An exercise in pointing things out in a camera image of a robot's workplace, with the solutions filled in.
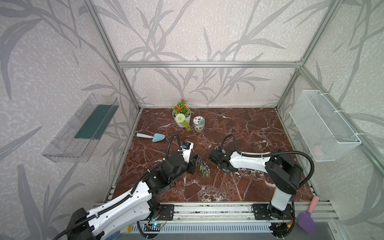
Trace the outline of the keyring with coloured key tags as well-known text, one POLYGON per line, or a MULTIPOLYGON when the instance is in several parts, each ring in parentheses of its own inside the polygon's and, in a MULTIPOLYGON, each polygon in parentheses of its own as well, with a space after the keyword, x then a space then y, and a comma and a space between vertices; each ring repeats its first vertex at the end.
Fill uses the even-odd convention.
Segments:
POLYGON ((199 171, 202 173, 203 178, 208 178, 210 176, 211 170, 210 167, 202 160, 197 161, 197 167, 199 171))

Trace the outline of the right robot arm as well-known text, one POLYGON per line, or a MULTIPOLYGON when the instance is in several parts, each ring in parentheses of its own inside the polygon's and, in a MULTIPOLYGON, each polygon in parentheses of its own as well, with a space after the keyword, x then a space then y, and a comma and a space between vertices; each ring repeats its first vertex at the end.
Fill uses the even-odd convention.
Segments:
POLYGON ((267 173, 275 184, 275 191, 269 203, 268 211, 271 214, 281 215, 287 205, 292 203, 296 193, 313 176, 315 165, 313 159, 300 151, 274 150, 270 153, 246 153, 238 149, 235 135, 226 136, 221 145, 214 149, 209 160, 216 164, 226 174, 239 169, 255 170, 267 173), (291 155, 299 155, 307 159, 310 170, 302 179, 304 170, 299 163, 291 158, 291 155))

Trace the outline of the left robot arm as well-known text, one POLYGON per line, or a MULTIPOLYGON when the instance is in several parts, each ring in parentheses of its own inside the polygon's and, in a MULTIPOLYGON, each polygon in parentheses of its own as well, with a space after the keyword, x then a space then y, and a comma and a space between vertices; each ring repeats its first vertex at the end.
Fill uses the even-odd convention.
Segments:
POLYGON ((130 190, 112 201, 89 211, 75 211, 67 228, 55 239, 106 240, 124 227, 157 217, 161 212, 157 195, 167 191, 185 173, 193 174, 198 157, 193 153, 192 142, 181 142, 177 134, 172 138, 178 142, 176 154, 166 155, 161 163, 145 171, 130 190))

